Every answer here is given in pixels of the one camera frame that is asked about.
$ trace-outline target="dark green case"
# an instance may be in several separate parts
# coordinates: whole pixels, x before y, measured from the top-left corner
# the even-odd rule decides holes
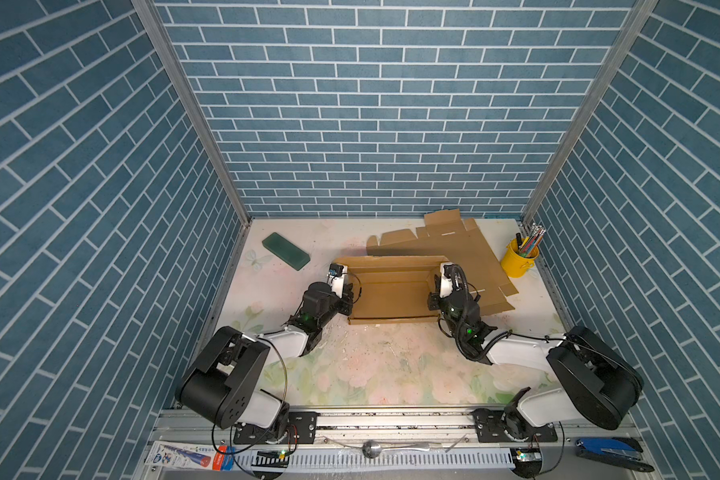
[[[280,260],[286,262],[294,270],[301,270],[309,263],[309,255],[304,250],[290,243],[280,234],[272,234],[262,240],[264,248],[275,254]]]

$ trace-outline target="gray plastic cable tray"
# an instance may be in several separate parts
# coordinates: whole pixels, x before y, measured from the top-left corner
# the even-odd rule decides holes
[[[250,470],[255,459],[261,466],[257,472],[289,473],[346,473],[378,472],[383,470],[439,470],[514,468],[508,448],[457,448],[451,452],[401,451],[383,453],[377,458],[366,458],[359,450],[348,448],[320,448],[299,450],[291,455],[287,468],[267,467],[278,462],[275,458],[257,457],[249,450],[237,457],[240,466]]]

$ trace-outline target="cardboard box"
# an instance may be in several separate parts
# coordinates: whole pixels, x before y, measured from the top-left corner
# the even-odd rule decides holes
[[[368,255],[442,255],[461,265],[467,280],[480,293],[480,314],[493,315],[514,307],[506,296],[518,289],[501,269],[474,218],[461,219],[459,210],[440,210],[424,216],[426,226],[414,234],[396,230],[368,238]]]
[[[348,276],[352,291],[362,286],[349,324],[437,322],[439,312],[427,308],[427,299],[434,292],[434,275],[447,262],[442,255],[337,258],[335,264],[346,265],[357,276]]]

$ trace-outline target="black mounting plate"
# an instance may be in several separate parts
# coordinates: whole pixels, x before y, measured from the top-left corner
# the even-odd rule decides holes
[[[315,443],[315,429],[317,428],[317,412],[289,412],[288,424],[296,427],[298,434],[298,443],[301,445],[311,445]],[[264,432],[264,428],[248,424],[244,427],[238,427],[235,430],[235,445],[250,445]],[[288,443],[288,436],[284,436],[277,445],[285,445]],[[257,445],[272,445],[262,439]]]
[[[522,442],[522,438],[512,438],[507,434],[507,429],[501,421],[503,410],[491,410],[489,408],[478,408],[472,412],[474,418],[474,429],[478,433],[478,442]],[[539,442],[556,442],[557,432],[554,427],[543,426],[537,428],[536,439]]]

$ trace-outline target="cardboard sheet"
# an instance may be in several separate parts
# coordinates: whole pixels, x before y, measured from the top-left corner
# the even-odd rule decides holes
[[[371,236],[366,245],[369,255],[442,255],[461,265],[467,280],[480,293],[480,314],[514,310],[506,296],[518,289],[501,269],[499,260],[490,249],[473,218],[461,219],[459,210],[440,210],[424,216],[426,226],[414,234],[411,230],[396,230]]]
[[[349,316],[350,325],[437,322],[437,311],[427,308],[434,292],[434,275],[445,256],[343,256],[333,261],[346,265],[362,294]]]

